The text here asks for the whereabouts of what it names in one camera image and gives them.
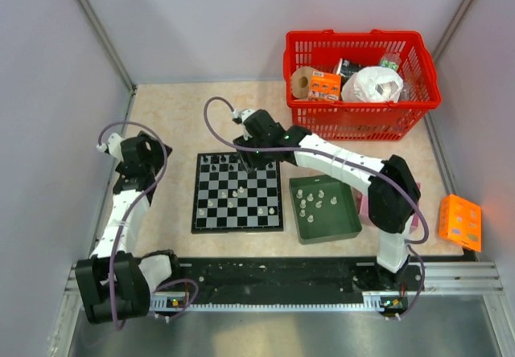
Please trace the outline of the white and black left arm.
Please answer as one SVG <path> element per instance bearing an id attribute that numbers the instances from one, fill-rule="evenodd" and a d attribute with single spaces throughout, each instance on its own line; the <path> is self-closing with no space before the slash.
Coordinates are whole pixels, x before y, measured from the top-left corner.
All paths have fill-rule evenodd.
<path id="1" fill-rule="evenodd" d="M 88 321 L 119 324 L 147 315 L 159 285 L 171 290 L 182 282 L 183 272 L 171 250 L 133 254 L 156 178 L 172 149 L 144 131 L 128 138 L 113 133 L 97 148 L 117 159 L 118 179 L 105 229 L 89 257 L 77 261 L 75 276 Z"/>

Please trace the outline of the red plastic shopping basket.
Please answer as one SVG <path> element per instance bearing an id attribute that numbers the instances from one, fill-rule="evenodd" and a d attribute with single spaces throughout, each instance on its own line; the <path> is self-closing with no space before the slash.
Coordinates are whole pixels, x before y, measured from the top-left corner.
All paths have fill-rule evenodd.
<path id="1" fill-rule="evenodd" d="M 416 31 L 290 31 L 283 77 L 293 124 L 331 140 L 397 141 L 442 102 Z"/>

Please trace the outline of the dark snack packet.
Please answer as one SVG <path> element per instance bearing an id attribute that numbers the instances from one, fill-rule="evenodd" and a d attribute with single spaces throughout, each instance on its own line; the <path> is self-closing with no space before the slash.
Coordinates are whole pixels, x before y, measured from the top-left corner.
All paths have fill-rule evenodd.
<path id="1" fill-rule="evenodd" d="M 341 76 L 342 78 L 348 79 L 364 67 L 365 66 L 362 64 L 356 64 L 348 59 L 340 58 L 333 69 L 333 73 Z"/>

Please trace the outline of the orange box in basket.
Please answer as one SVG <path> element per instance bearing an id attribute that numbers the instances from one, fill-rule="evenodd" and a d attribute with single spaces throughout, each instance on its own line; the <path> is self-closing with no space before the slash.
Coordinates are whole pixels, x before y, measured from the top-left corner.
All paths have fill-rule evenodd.
<path id="1" fill-rule="evenodd" d="M 313 71 L 307 98 L 309 101 L 330 101 L 340 99 L 342 77 L 337 74 Z"/>

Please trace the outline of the pink plastic box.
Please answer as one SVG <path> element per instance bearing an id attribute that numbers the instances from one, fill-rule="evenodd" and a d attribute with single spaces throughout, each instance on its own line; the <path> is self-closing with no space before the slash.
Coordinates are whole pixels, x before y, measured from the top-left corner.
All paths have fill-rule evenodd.
<path id="1" fill-rule="evenodd" d="M 368 199 L 354 188 L 352 189 L 352 194 L 355 199 L 356 210 L 358 212 L 360 222 L 365 226 L 374 227 L 373 222 L 369 218 Z M 411 220 L 410 233 L 415 232 L 418 227 L 419 218 L 417 214 L 414 214 L 413 219 Z"/>

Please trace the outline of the white plastic bag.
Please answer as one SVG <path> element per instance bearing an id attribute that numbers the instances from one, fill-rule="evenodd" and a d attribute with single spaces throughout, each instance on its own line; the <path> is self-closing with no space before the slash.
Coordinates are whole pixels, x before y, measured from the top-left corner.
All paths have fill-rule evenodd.
<path id="1" fill-rule="evenodd" d="M 380 66 L 367 67 L 346 81 L 341 97 L 344 102 L 397 102 L 403 87 L 403 79 L 394 70 Z"/>

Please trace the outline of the green plastic tray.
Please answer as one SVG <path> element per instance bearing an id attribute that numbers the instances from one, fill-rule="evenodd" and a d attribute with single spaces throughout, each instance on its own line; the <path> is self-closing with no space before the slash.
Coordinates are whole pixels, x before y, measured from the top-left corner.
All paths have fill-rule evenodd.
<path id="1" fill-rule="evenodd" d="M 351 240 L 362 231 L 352 188 L 328 175 L 289 180 L 301 244 Z"/>

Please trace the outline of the green patterned packet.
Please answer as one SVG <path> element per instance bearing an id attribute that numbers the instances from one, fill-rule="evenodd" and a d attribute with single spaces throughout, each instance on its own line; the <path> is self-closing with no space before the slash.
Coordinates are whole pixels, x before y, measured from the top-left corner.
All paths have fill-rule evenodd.
<path id="1" fill-rule="evenodd" d="M 393 52 L 389 52 L 389 53 L 385 53 L 378 65 L 380 67 L 383 67 L 383 68 L 390 68 L 392 70 L 394 70 L 395 72 L 398 71 L 398 69 L 400 68 L 400 64 L 401 64 L 401 56 L 399 53 L 393 53 Z"/>

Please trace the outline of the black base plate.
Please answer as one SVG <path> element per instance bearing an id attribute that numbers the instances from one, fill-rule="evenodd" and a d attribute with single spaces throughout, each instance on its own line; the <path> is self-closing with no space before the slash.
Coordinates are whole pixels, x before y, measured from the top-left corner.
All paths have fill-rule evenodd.
<path id="1" fill-rule="evenodd" d="M 422 272 L 414 264 L 392 274 L 370 257 L 180 257 L 165 281 L 180 278 L 199 286 L 196 304 L 314 305 L 414 293 Z"/>

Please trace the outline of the orange carton box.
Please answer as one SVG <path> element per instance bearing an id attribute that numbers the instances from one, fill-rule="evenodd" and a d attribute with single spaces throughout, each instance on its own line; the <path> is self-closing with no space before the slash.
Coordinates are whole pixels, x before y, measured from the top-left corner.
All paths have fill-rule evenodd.
<path id="1" fill-rule="evenodd" d="M 438 234 L 474 252 L 482 251 L 482 209 L 458 195 L 444 197 L 439 208 Z"/>

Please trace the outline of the black and grey chessboard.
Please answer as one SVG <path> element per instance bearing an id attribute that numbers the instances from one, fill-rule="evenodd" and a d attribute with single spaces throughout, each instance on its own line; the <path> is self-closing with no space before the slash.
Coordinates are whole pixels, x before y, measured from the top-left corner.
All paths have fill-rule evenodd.
<path id="1" fill-rule="evenodd" d="M 197 155 L 193 234 L 281 232 L 283 228 L 278 162 L 248 172 L 236 152 Z"/>

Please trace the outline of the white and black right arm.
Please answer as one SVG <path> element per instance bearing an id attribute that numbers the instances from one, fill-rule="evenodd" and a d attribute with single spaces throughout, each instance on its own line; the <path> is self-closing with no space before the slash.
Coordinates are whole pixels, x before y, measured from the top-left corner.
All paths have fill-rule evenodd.
<path id="1" fill-rule="evenodd" d="M 243 134 L 233 140 L 248 170 L 268 162 L 289 162 L 317 170 L 359 191 L 368 200 L 369 218 L 379 231 L 375 277 L 385 289 L 405 279 L 407 241 L 419 213 L 420 190 L 405 159 L 370 158 L 336 146 L 299 125 L 284 129 L 264 109 L 233 111 Z"/>

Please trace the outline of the brown tape roll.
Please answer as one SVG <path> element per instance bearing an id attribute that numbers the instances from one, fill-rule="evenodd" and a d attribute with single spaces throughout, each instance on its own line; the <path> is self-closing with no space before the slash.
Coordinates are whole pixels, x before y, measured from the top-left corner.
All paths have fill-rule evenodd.
<path id="1" fill-rule="evenodd" d="M 291 94 L 295 99 L 306 99 L 315 69 L 309 66 L 298 68 L 290 78 Z"/>

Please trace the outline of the aluminium frame rail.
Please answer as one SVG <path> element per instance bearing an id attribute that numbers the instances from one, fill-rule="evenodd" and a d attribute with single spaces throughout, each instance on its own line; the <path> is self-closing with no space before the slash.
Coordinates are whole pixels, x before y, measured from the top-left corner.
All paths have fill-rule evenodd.
<path id="1" fill-rule="evenodd" d="M 131 79 L 130 74 L 128 73 L 124 63 L 117 53 L 115 46 L 113 45 L 107 31 L 105 30 L 105 27 L 101 23 L 101 20 L 97 16 L 97 13 L 94 10 L 90 0 L 76 0 L 76 2 L 78 3 L 86 19 L 86 22 L 90 26 L 98 43 L 101 45 L 101 48 L 103 49 L 114 71 L 122 80 L 128 91 L 130 93 L 134 93 L 136 91 L 137 85 Z"/>

